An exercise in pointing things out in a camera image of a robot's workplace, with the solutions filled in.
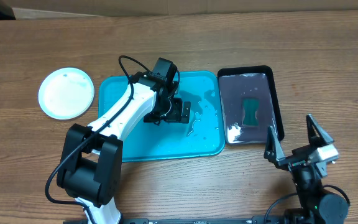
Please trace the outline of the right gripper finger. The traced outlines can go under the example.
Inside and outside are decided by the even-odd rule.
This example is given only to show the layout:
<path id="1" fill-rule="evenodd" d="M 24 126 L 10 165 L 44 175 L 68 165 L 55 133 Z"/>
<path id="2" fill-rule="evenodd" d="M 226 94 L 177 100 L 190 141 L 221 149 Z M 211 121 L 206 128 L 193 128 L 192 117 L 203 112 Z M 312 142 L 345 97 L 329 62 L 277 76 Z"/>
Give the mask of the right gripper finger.
<path id="1" fill-rule="evenodd" d="M 306 116 L 306 125 L 311 146 L 326 146 L 334 143 L 334 139 L 318 124 L 312 114 Z"/>
<path id="2" fill-rule="evenodd" d="M 264 158 L 275 166 L 284 165 L 285 155 L 273 126 L 268 127 Z"/>

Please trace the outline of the green scrubbing sponge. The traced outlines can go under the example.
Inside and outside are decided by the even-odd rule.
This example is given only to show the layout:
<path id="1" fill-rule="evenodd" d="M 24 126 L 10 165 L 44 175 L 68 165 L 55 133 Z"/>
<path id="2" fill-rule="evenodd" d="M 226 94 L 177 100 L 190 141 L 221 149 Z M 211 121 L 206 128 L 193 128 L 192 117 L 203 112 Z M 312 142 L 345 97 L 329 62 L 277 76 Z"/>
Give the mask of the green scrubbing sponge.
<path id="1" fill-rule="evenodd" d="M 242 101 L 242 108 L 244 117 L 242 124 L 244 126 L 258 126 L 257 111 L 259 108 L 259 101 L 256 98 L 244 98 Z"/>

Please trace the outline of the light blue plate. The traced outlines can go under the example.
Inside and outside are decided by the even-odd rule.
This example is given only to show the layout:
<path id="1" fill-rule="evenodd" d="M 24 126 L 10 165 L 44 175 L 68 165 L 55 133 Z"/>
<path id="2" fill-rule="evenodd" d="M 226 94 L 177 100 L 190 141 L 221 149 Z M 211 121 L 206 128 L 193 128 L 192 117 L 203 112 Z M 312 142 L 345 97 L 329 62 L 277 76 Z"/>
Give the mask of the light blue plate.
<path id="1" fill-rule="evenodd" d="M 81 116 L 94 100 L 94 84 L 90 76 L 74 67 L 60 68 L 41 83 L 38 101 L 49 117 L 69 120 Z"/>

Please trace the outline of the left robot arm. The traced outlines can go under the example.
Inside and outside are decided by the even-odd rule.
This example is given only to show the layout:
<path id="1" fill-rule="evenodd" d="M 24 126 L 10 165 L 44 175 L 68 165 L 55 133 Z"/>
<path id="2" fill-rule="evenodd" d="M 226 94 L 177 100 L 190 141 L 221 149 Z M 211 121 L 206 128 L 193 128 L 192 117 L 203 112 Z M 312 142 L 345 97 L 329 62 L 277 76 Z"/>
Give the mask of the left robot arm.
<path id="1" fill-rule="evenodd" d="M 118 101 L 87 126 L 74 124 L 67 132 L 59 165 L 45 185 L 51 197 L 52 179 L 81 206 L 85 223 L 122 223 L 114 195 L 119 187 L 124 140 L 140 122 L 184 123 L 190 119 L 189 101 L 175 97 L 180 72 L 170 60 L 159 58 L 153 69 L 127 75 L 127 88 Z"/>

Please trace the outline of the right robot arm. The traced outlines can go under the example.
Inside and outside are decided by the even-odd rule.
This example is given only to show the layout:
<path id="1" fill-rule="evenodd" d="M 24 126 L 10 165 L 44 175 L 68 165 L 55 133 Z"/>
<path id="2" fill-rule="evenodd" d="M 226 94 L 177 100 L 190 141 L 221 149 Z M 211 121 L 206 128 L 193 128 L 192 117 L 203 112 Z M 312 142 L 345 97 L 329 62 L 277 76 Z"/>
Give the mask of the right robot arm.
<path id="1" fill-rule="evenodd" d="M 278 169 L 291 173 L 296 192 L 274 201 L 267 209 L 264 223 L 344 223 L 351 206 L 346 193 L 334 185 L 324 185 L 327 165 L 339 159 L 334 139 L 318 124 L 312 114 L 306 116 L 309 144 L 285 156 L 272 126 L 267 130 L 264 158 Z M 289 208 L 280 217 L 270 212 L 282 201 L 297 196 L 300 208 Z"/>

